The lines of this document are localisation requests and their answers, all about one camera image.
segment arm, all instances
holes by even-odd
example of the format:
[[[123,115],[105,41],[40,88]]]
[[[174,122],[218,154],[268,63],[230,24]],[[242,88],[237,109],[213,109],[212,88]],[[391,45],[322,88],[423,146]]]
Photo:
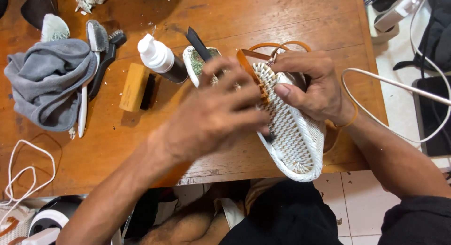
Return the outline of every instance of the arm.
[[[217,86],[213,73],[228,68]],[[241,89],[234,89],[240,82]],[[254,106],[259,87],[236,59],[217,58],[204,66],[199,89],[172,118],[153,132],[121,166],[100,183],[61,230],[58,245],[105,244],[144,192],[176,165],[231,147],[251,131],[268,133],[270,117]]]
[[[355,109],[342,93],[333,62],[324,52],[280,54],[272,68],[275,72],[304,72],[312,78],[306,93],[296,86],[276,86],[277,95],[287,104],[316,120],[329,119],[338,126],[352,120]],[[420,195],[451,198],[451,188],[434,163],[371,118],[358,114],[344,130],[364,154],[374,176],[399,198]]]

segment wrist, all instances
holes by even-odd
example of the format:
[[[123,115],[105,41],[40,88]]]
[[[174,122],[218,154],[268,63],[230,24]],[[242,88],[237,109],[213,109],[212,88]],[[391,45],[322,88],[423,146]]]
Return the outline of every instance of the wrist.
[[[340,104],[335,112],[335,114],[329,118],[336,126],[345,126],[355,116],[355,113],[358,110],[355,109],[351,100],[346,98],[345,96],[341,96]]]

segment wooden block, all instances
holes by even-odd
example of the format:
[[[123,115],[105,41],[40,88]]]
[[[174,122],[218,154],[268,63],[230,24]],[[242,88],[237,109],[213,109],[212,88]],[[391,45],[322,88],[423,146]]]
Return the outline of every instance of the wooden block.
[[[144,90],[149,79],[150,69],[144,65],[130,63],[119,108],[138,112],[143,101]]]

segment white debris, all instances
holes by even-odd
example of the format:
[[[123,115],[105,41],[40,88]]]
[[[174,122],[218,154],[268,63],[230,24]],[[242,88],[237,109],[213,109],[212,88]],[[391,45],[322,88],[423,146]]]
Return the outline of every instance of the white debris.
[[[69,137],[73,140],[75,138],[75,128],[72,127],[69,130]]]

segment hand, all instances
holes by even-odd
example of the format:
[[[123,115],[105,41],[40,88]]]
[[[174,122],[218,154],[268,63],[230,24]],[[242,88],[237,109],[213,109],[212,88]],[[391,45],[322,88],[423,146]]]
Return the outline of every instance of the hand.
[[[297,86],[277,84],[276,94],[286,104],[304,111],[313,119],[329,119],[337,126],[346,125],[352,120],[355,109],[342,91],[335,75],[335,67],[324,51],[287,51],[276,56],[271,69],[277,72],[302,72],[311,77],[307,92]]]
[[[213,74],[225,68],[228,72],[211,86]],[[194,161],[231,147],[250,132],[268,134],[270,116],[255,108],[260,102],[259,87],[236,59],[212,59],[203,68],[199,88],[163,125],[165,148],[177,161]]]

